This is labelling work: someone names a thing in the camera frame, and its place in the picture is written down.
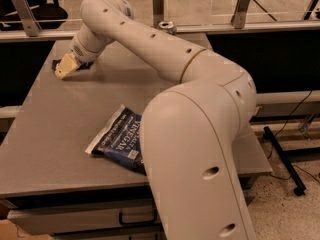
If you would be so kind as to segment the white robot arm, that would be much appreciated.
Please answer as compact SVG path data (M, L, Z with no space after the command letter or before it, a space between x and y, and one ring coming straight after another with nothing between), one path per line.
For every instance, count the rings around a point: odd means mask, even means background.
M133 20L124 0L83 0L63 78L117 41L173 82L145 108L140 145L167 240L256 240L232 145L256 108L250 74L214 51Z

